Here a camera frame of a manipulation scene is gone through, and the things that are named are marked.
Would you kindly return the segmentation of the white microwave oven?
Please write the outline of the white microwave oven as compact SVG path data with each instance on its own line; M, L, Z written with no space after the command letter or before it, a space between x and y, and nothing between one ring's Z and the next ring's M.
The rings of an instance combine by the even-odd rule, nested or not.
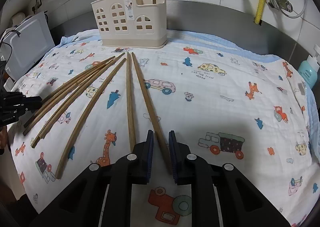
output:
M7 62L5 72L17 81L53 47L46 14L31 16L3 37L1 60Z

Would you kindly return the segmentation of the cartoon print white cloth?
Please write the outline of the cartoon print white cloth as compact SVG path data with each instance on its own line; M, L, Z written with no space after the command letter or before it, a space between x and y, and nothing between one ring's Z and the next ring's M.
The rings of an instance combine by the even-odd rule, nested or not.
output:
M23 135L29 115L10 128L13 160L31 207L42 212L91 163L110 165L130 151L125 59L133 52L163 135L174 130L179 142L210 164L234 164L290 224L302 224L319 199L319 118L307 82L280 57L201 33L169 35L156 50L106 47L95 30L78 33L63 38L17 81L15 90L44 98L101 61L125 54L61 179L56 168L81 116L34 149Z

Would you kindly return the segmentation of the beige plastic utensil holder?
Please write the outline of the beige plastic utensil holder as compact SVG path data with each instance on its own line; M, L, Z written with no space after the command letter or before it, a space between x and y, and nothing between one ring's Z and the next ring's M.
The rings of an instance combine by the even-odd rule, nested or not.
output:
M166 0L96 0L91 6L104 46L158 49L167 42Z

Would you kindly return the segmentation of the teal soap pump bottle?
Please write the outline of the teal soap pump bottle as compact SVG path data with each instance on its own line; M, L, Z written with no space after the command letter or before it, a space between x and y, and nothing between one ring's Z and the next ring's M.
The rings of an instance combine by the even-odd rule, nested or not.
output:
M309 87L312 89L318 78L318 71L319 71L319 52L320 48L317 44L313 47L314 52L308 55L307 59L302 61L298 72L303 77L303 79L307 82Z

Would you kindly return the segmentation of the steel water valve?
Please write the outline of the steel water valve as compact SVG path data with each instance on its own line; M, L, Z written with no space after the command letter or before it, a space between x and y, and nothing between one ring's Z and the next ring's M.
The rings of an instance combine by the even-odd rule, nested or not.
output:
M268 5L274 9L282 9L289 13L293 11L293 6L288 0L270 0Z

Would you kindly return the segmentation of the wall power socket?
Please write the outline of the wall power socket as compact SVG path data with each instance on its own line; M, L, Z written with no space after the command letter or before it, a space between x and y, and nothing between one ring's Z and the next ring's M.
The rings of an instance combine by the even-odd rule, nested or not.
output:
M39 8L42 5L42 0L36 0L36 7Z

